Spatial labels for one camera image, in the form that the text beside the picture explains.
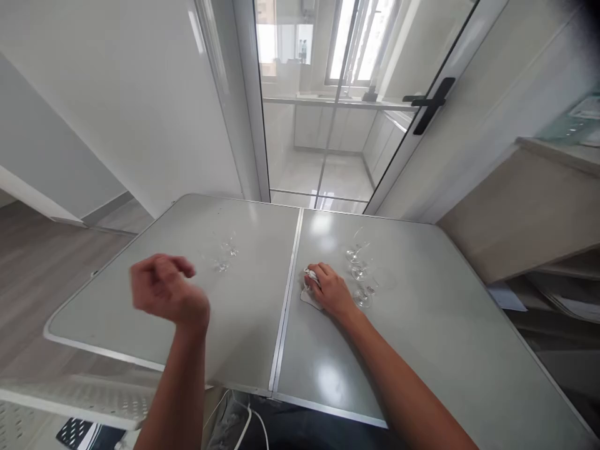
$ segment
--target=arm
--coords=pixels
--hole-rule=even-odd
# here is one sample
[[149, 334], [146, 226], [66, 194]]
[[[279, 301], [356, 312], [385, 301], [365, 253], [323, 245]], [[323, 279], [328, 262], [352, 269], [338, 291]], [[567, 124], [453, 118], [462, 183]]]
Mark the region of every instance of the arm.
[[183, 257], [154, 255], [131, 268], [133, 305], [172, 321], [175, 336], [135, 450], [198, 449], [204, 410], [204, 354], [210, 306], [187, 283], [195, 275]]
[[304, 279], [360, 352], [381, 391], [392, 428], [415, 450], [476, 449], [435, 394], [354, 304], [344, 279], [322, 262], [308, 267], [317, 274], [321, 288], [308, 276]]

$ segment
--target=door handle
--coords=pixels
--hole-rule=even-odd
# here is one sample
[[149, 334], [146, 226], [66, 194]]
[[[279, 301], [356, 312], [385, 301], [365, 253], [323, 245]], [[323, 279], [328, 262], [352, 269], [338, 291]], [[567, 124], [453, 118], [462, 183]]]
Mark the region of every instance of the door handle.
[[442, 80], [442, 82], [439, 84], [439, 88], [437, 89], [436, 93], [433, 95], [433, 98], [431, 98], [431, 99], [426, 99], [425, 97], [421, 97], [421, 96], [406, 96], [409, 98], [413, 97], [413, 98], [410, 98], [410, 100], [412, 100], [412, 103], [411, 103], [412, 106], [427, 107], [427, 109], [425, 110], [425, 113], [421, 117], [421, 120], [419, 121], [417, 126], [414, 128], [414, 131], [412, 132], [413, 134], [420, 136], [425, 132], [425, 129], [429, 125], [429, 122], [431, 122], [431, 119], [433, 119], [433, 116], [436, 115], [438, 108], [440, 106], [443, 106], [446, 103], [446, 95], [448, 95], [448, 92], [450, 91], [450, 88], [452, 87], [452, 85], [454, 84], [455, 81], [456, 81], [456, 78], [453, 78], [453, 77], [444, 78]]

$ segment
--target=gray table top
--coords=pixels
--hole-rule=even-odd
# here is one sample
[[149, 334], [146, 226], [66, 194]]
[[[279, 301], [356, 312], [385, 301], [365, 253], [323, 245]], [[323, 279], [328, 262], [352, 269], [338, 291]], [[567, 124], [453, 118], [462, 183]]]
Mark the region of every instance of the gray table top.
[[[187, 195], [97, 273], [46, 324], [47, 338], [162, 370], [170, 322], [131, 305], [129, 267], [154, 253], [186, 256], [211, 301], [206, 382], [270, 395], [300, 209]], [[201, 253], [235, 230], [239, 254], [216, 272]]]
[[299, 299], [323, 261], [357, 282], [343, 251], [364, 227], [394, 282], [363, 309], [480, 448], [591, 448], [579, 415], [436, 226], [304, 210], [274, 397], [379, 426], [369, 374], [343, 332]]
[[[204, 270], [204, 243], [232, 226], [239, 254], [226, 272]], [[65, 302], [44, 335], [164, 368], [173, 326], [131, 307], [128, 269], [157, 252], [182, 254], [211, 299], [207, 383], [385, 426], [360, 356], [326, 313], [299, 299], [309, 263], [329, 263], [357, 287], [343, 250], [361, 226], [394, 278], [367, 317], [480, 448], [593, 448], [585, 422], [432, 225], [184, 196]]]

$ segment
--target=white cable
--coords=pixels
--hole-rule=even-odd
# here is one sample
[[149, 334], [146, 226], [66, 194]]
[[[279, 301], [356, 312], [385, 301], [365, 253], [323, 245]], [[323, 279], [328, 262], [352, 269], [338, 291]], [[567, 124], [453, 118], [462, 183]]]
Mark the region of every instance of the white cable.
[[248, 430], [248, 425], [250, 425], [250, 419], [252, 419], [252, 409], [250, 409], [250, 406], [246, 406], [246, 409], [248, 410], [248, 414], [249, 414], [248, 420], [246, 421], [246, 425], [244, 425], [244, 429], [242, 430], [242, 435], [239, 437], [239, 440], [237, 441], [237, 444], [233, 450], [238, 450], [239, 445], [242, 443], [242, 439], [244, 439], [244, 436], [246, 435], [246, 430]]
[[248, 405], [245, 406], [245, 405], [241, 404], [236, 399], [236, 393], [234, 391], [231, 391], [231, 394], [233, 395], [233, 401], [235, 403], [237, 403], [238, 405], [246, 408], [247, 411], [248, 411], [248, 414], [249, 414], [248, 420], [246, 421], [246, 425], [244, 426], [244, 429], [242, 430], [242, 435], [239, 437], [239, 440], [237, 441], [236, 447], [233, 450], [238, 450], [238, 447], [242, 443], [242, 439], [244, 439], [244, 435], [246, 434], [246, 430], [248, 429], [248, 425], [250, 425], [250, 419], [252, 419], [252, 413], [256, 414], [256, 416], [258, 417], [258, 419], [261, 422], [262, 430], [264, 431], [264, 440], [265, 440], [265, 443], [267, 444], [267, 450], [269, 450], [269, 436], [267, 435], [267, 429], [264, 426], [263, 418], [261, 417], [261, 415], [258, 412], [256, 412], [255, 410], [250, 409], [250, 401], [248, 401]]
[[225, 391], [225, 393], [223, 394], [223, 397], [221, 397], [221, 400], [219, 400], [219, 402], [217, 403], [217, 406], [214, 407], [214, 409], [211, 412], [211, 415], [208, 416], [208, 419], [206, 419], [206, 423], [202, 427], [202, 431], [204, 431], [204, 428], [206, 428], [206, 426], [208, 425], [208, 422], [211, 420], [211, 417], [213, 416], [214, 412], [217, 410], [217, 408], [219, 407], [219, 405], [221, 404], [221, 402], [223, 401], [225, 396], [228, 394], [228, 392], [229, 392], [229, 390]]
[[269, 436], [267, 436], [267, 429], [264, 427], [263, 418], [261, 417], [261, 415], [258, 412], [255, 411], [254, 413], [256, 414], [256, 416], [258, 417], [258, 419], [261, 422], [262, 430], [264, 431], [264, 441], [267, 444], [267, 450], [269, 450]]

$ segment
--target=doorway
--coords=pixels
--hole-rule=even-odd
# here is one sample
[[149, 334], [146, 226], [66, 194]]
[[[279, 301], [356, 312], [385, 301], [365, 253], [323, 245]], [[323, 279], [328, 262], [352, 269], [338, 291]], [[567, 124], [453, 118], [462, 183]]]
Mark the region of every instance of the doorway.
[[408, 160], [411, 149], [399, 147], [427, 109], [418, 101], [439, 79], [477, 5], [256, 0], [271, 202], [372, 209], [382, 180], [393, 176], [391, 161]]

